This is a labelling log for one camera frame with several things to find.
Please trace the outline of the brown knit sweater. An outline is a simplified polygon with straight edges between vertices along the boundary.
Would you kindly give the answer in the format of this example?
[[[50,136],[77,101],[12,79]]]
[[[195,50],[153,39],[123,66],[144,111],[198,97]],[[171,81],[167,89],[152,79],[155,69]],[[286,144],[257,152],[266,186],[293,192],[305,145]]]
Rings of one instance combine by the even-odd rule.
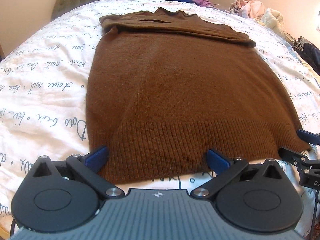
[[[86,93],[89,148],[126,184],[206,172],[206,153],[249,161],[310,148],[296,109],[248,35],[183,11],[100,19]]]

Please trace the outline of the white script-print duvet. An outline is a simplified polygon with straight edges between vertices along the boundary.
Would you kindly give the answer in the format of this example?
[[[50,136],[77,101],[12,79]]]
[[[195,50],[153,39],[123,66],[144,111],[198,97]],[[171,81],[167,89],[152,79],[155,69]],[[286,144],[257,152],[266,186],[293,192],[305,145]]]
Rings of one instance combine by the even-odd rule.
[[[11,200],[34,161],[88,152],[86,85],[103,30],[99,19],[158,8],[197,14],[256,42],[257,53],[287,89],[303,129],[319,132],[319,76],[289,44],[254,20],[160,0],[102,0],[65,13],[1,62],[1,237],[10,236]]]

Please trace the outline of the pink clothes pile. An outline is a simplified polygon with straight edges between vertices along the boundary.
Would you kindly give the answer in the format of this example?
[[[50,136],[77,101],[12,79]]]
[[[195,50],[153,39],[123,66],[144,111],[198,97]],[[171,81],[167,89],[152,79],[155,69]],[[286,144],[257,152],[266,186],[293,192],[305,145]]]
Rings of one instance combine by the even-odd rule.
[[[266,7],[261,1],[256,0],[235,0],[230,4],[229,11],[231,14],[243,18],[261,19],[266,11]]]

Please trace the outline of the dark clothes at bedside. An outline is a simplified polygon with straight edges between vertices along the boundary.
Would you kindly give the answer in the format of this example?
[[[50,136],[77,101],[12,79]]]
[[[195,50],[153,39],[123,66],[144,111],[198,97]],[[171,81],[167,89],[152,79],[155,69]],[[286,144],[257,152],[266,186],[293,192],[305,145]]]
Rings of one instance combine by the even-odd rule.
[[[294,39],[293,49],[319,75],[319,49],[303,37]]]

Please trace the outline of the purple pink garment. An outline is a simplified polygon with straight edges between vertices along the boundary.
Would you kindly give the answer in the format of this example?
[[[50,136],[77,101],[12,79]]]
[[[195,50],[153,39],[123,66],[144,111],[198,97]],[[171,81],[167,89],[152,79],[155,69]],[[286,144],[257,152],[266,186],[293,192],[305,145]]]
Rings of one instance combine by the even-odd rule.
[[[212,3],[210,0],[193,0],[196,5],[204,8],[214,8],[217,9],[220,4]]]

